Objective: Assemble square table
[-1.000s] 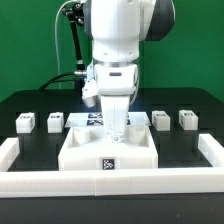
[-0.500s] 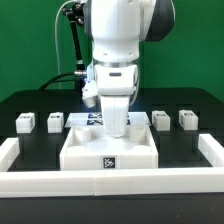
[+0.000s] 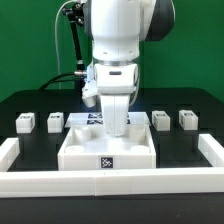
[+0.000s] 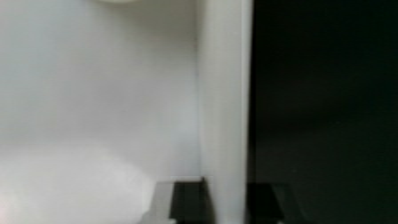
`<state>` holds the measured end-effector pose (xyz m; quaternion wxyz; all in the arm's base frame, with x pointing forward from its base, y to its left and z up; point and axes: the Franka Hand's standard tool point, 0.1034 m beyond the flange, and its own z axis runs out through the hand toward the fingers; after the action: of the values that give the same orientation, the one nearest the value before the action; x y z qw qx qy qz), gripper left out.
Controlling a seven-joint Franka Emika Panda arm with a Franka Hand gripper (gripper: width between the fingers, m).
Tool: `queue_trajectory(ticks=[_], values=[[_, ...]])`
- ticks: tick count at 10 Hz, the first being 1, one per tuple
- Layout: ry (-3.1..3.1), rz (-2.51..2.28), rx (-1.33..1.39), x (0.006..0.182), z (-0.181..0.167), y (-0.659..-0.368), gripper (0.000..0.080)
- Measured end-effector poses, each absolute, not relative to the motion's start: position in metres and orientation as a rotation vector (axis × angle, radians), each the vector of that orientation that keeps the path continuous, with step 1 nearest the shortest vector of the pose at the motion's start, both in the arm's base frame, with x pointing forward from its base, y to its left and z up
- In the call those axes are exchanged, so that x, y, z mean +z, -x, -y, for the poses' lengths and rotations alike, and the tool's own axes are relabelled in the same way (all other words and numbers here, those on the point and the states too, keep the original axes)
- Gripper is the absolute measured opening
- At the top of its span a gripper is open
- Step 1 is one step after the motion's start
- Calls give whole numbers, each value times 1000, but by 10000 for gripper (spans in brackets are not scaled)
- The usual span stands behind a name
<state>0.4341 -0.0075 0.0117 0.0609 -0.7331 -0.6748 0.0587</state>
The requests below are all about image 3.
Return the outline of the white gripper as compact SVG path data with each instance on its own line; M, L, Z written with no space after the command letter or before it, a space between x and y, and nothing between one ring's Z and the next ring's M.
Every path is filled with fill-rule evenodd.
M129 99L129 95L101 96L103 123L107 134L121 136L125 133Z

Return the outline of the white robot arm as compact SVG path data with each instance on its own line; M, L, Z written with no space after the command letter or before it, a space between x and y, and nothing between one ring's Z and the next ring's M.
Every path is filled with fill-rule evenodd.
M92 62L82 98L101 103L105 131L126 130L130 96L138 92L139 43L160 41L173 28L172 0L86 0L85 29L92 38Z

